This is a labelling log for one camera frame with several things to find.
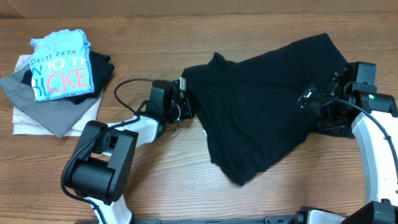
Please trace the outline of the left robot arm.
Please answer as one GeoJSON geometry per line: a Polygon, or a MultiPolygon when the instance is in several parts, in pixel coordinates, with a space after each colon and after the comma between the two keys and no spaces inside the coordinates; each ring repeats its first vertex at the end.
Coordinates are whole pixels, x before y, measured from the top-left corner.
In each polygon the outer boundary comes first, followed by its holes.
{"type": "Polygon", "coordinates": [[[124,193],[135,150],[158,140],[168,125],[193,117],[184,78],[151,83],[149,99],[130,119],[109,124],[87,122],[63,169],[63,193],[90,205],[97,223],[134,223],[124,193]]]}

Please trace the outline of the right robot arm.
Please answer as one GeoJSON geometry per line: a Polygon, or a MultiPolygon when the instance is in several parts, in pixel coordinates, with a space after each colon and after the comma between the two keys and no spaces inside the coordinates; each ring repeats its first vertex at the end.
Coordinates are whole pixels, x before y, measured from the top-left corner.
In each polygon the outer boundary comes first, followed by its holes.
{"type": "Polygon", "coordinates": [[[397,223],[397,104],[378,92],[375,79],[375,64],[348,63],[334,76],[330,93],[310,85],[298,99],[301,108],[320,116],[318,133],[357,141],[365,201],[347,217],[303,206],[289,223],[397,223]]]}

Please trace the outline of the black t-shirt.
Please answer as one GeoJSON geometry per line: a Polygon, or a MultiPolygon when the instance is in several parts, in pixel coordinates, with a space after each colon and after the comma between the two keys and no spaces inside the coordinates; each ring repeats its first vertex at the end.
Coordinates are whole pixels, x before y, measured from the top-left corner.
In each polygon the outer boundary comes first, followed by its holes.
{"type": "Polygon", "coordinates": [[[292,42],[242,62],[221,54],[184,69],[186,94],[207,134],[212,163],[244,185],[314,132],[320,119],[301,108],[300,96],[315,86],[334,88],[346,60],[327,34],[292,42]]]}

